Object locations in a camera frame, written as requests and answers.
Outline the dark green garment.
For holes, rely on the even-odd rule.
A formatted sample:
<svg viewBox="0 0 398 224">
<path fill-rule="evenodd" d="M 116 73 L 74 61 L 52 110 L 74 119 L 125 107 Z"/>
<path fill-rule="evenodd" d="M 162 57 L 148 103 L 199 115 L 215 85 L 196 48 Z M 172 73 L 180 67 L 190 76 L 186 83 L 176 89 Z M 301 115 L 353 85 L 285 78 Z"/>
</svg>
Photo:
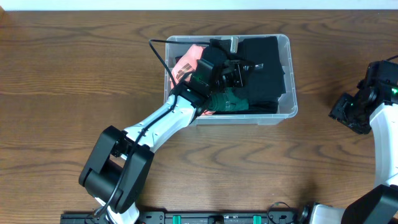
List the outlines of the dark green garment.
<svg viewBox="0 0 398 224">
<path fill-rule="evenodd" d="M 235 112 L 248 109 L 248 99 L 236 96 L 234 88 L 226 88 L 222 92 L 211 95 L 207 108 L 211 112 Z"/>
</svg>

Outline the pink patterned garment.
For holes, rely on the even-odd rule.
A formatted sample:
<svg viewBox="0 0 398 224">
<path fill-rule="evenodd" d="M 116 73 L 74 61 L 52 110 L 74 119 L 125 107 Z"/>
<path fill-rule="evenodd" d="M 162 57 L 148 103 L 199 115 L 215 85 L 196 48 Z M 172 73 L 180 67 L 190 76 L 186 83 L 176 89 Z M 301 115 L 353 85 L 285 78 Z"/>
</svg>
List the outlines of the pink patterned garment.
<svg viewBox="0 0 398 224">
<path fill-rule="evenodd" d="M 197 60 L 201 59 L 205 47 L 199 45 L 192 45 L 187 52 L 176 61 L 176 65 L 172 69 L 172 76 L 175 83 L 178 84 L 181 80 L 190 81 L 190 74 L 186 77 L 184 75 L 189 72 L 194 72 L 197 68 Z"/>
</svg>

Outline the black garment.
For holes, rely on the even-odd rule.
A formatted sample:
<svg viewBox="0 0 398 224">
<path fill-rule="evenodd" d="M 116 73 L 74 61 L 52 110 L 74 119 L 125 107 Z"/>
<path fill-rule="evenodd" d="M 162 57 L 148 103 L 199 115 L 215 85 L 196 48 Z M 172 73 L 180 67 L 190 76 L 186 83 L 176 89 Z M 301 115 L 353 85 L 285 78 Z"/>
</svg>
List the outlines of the black garment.
<svg viewBox="0 0 398 224">
<path fill-rule="evenodd" d="M 244 80 L 244 87 L 234 90 L 250 104 L 277 101 L 285 93 L 284 71 L 280 63 L 277 38 L 244 39 L 238 45 L 238 55 L 259 65 Z"/>
<path fill-rule="evenodd" d="M 217 111 L 215 114 L 276 114 L 279 103 L 274 101 L 260 102 L 254 105 L 249 105 L 246 110 L 238 111 Z"/>
</svg>

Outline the clear plastic storage bin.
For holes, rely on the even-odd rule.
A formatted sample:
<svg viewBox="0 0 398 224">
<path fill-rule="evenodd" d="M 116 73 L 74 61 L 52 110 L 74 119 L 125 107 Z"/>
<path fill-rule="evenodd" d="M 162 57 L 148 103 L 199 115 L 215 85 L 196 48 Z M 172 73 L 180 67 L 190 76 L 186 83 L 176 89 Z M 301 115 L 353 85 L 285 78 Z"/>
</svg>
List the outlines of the clear plastic storage bin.
<svg viewBox="0 0 398 224">
<path fill-rule="evenodd" d="M 258 124 L 258 125 L 276 125 L 281 121 L 293 118 L 298 112 L 297 95 L 295 90 L 294 71 L 292 64 L 292 54 L 290 49 L 290 40 L 284 34 L 258 34 L 258 35 L 172 35 L 167 40 L 177 42 L 209 42 L 210 39 L 231 40 L 235 37 L 239 42 L 244 39 L 275 37 L 279 51 L 279 61 L 284 71 L 285 93 L 277 98 L 277 112 L 271 114 L 214 114 L 198 117 L 191 124 L 194 125 L 222 125 L 222 124 Z M 170 69 L 176 64 L 176 57 L 183 56 L 191 45 L 166 44 L 165 62 Z M 167 101 L 172 89 L 171 80 L 165 71 L 164 76 L 164 102 Z"/>
</svg>

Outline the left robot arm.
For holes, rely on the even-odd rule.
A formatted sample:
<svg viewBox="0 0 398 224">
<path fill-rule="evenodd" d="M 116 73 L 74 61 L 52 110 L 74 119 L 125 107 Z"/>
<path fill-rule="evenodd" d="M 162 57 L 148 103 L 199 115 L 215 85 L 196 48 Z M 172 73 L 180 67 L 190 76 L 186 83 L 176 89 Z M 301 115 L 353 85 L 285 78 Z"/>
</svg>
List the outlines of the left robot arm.
<svg viewBox="0 0 398 224">
<path fill-rule="evenodd" d="M 213 95 L 242 87 L 254 67 L 254 62 L 231 54 L 220 62 L 201 57 L 194 71 L 179 80 L 170 78 L 174 87 L 167 101 L 146 119 L 123 130 L 107 127 L 78 180 L 101 203 L 90 215 L 91 220 L 106 217 L 110 223 L 134 223 L 138 218 L 135 202 L 155 152 L 207 110 Z"/>
</svg>

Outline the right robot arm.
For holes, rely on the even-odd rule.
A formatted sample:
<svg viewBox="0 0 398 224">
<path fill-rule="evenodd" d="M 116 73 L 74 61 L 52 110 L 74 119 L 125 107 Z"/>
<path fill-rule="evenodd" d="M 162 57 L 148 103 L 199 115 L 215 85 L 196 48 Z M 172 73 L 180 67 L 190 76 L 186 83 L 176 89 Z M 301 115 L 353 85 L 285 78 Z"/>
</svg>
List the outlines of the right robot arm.
<svg viewBox="0 0 398 224">
<path fill-rule="evenodd" d="M 357 134 L 372 134 L 373 189 L 346 208 L 312 203 L 296 223 L 397 223 L 397 57 L 369 63 L 355 95 L 343 93 L 330 118 Z"/>
</svg>

